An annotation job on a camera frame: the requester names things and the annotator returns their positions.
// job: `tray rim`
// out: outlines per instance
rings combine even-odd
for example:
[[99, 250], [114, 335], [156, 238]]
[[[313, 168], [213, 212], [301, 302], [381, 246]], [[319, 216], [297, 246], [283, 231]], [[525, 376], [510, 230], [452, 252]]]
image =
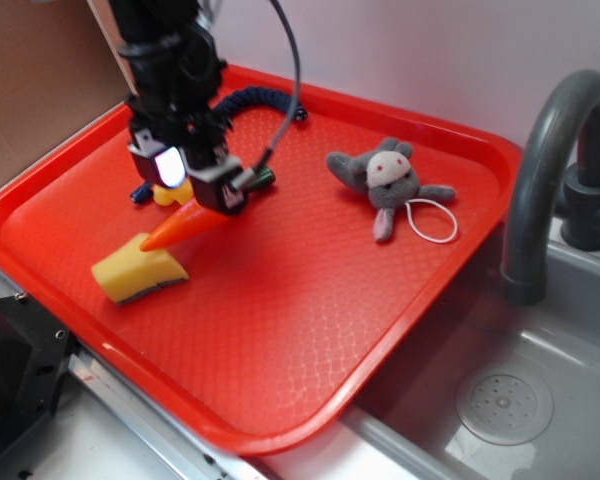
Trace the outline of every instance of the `tray rim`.
[[[232, 89], [243, 88], [253, 83], [283, 89], [287, 89], [291, 85], [287, 79], [236, 66], [231, 66], [225, 76], [225, 85]], [[141, 390], [203, 438], [240, 455], [270, 454], [290, 448], [321, 431], [340, 414], [355, 393], [379, 368], [382, 360], [408, 335], [410, 329], [417, 323], [417, 319], [425, 313], [433, 300], [473, 255], [473, 252], [502, 221], [508, 208], [515, 173], [519, 165], [520, 148], [491, 133], [328, 91], [320, 87], [303, 85], [302, 88], [303, 103], [310, 112], [313, 111], [328, 117], [337, 115], [337, 118], [344, 119], [347, 123], [376, 130], [387, 136], [391, 136], [396, 130], [404, 130], [404, 124], [407, 122], [411, 128], [426, 129], [431, 132], [432, 142], [437, 141], [436, 139], [440, 137], [454, 136], [458, 139], [457, 146], [460, 150], [468, 148], [468, 145], [481, 145], [487, 159], [474, 159], [475, 161], [488, 163], [493, 156], [500, 157], [500, 162], [496, 164], [497, 169], [490, 168], [500, 183], [500, 194], [475, 226], [463, 236], [463, 244], [471, 247], [470, 254], [465, 253], [464, 249], [455, 249], [451, 253], [445, 261], [445, 268], [434, 272], [424, 288], [405, 306], [396, 321], [367, 355], [362, 357], [358, 365], [350, 371], [335, 393], [313, 416], [301, 424], [271, 435], [251, 435], [237, 430], [200, 402], [195, 405], [195, 408], [183, 407], [183, 402], [191, 399], [184, 399], [180, 394], [173, 393], [174, 390], [177, 392], [177, 388], [175, 388], [177, 385], [171, 385], [173, 388], [168, 385], [168, 383], [174, 383], [173, 381], [161, 375], [157, 368], [147, 368], [146, 364], [140, 364], [140, 359], [134, 358], [133, 352], [124, 352], [115, 348], [111, 332], [103, 328], [101, 324], [91, 322], [91, 316], [79, 306], [73, 304], [74, 308], [69, 308], [68, 304], [72, 304], [70, 298], [53, 285], [45, 285], [44, 281], [41, 282], [35, 272], [26, 265], [11, 259], [8, 250], [5, 250], [0, 242], [0, 269], [7, 276], [39, 301], [44, 302], [45, 306], [58, 318], [75, 318], [77, 316], [81, 328], [79, 331], [73, 328], [71, 330], [78, 338], [85, 339], [88, 347], [94, 349], [94, 344], [96, 344], [99, 347], [96, 353], [102, 356], [107, 363], [110, 363], [114, 369], [135, 385], [142, 385]], [[82, 158], [95, 151], [103, 142], [120, 133], [120, 129], [126, 128], [128, 117], [129, 112], [124, 105], [115, 107], [4, 187], [0, 191], [0, 229], [13, 212], [14, 205], [19, 206], [26, 203], [37, 192], [79, 163]], [[453, 150], [453, 153], [459, 155], [457, 150]]]

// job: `faucet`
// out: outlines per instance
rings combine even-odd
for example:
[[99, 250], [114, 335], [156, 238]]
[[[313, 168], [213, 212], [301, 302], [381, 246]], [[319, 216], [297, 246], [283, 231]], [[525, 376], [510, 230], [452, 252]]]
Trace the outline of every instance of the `faucet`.
[[[577, 161], [567, 167], [576, 141]], [[556, 87], [525, 147], [501, 265], [512, 303], [531, 305], [546, 294], [554, 211], [564, 219], [561, 235], [568, 245], [600, 250], [600, 73], [594, 70], [573, 73]]]

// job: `stuffed mouse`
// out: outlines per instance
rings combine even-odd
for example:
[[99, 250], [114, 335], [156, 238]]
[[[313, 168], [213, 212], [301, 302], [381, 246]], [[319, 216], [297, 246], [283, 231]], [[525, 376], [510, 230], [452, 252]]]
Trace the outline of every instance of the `stuffed mouse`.
[[414, 198], [445, 202], [456, 191], [446, 185], [420, 185], [409, 159], [413, 147], [395, 138], [387, 138], [374, 150], [357, 157], [341, 152], [327, 156], [327, 168], [351, 190], [368, 195], [378, 209], [373, 225], [377, 242], [385, 242], [393, 233], [396, 209]]

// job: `orange tray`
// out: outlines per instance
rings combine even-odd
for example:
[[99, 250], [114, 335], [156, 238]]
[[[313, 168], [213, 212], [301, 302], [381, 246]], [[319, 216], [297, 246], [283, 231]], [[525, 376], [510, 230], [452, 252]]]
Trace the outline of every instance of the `orange tray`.
[[[223, 95], [286, 80], [231, 67]], [[304, 86], [310, 119], [272, 158], [277, 182], [240, 216], [170, 248], [187, 282], [119, 307], [90, 267], [175, 207], [137, 206], [141, 179], [120, 107], [0, 193], [0, 268], [80, 340], [218, 447], [266, 454], [318, 432], [347, 405], [501, 220], [519, 150], [493, 135]], [[246, 165], [282, 115], [240, 114], [229, 137]], [[423, 184], [448, 184], [459, 237], [429, 243], [396, 215], [376, 244], [375, 209], [325, 165], [387, 136], [414, 145]], [[445, 237], [445, 214], [414, 207], [418, 227]]]

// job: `toy carrot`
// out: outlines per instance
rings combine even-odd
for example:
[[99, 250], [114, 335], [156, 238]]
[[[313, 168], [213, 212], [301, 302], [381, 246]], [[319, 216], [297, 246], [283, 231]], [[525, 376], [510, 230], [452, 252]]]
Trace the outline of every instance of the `toy carrot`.
[[159, 225], [140, 245], [140, 250], [149, 252], [166, 248], [194, 237], [226, 222], [230, 217], [201, 206], [193, 198], [176, 210]]

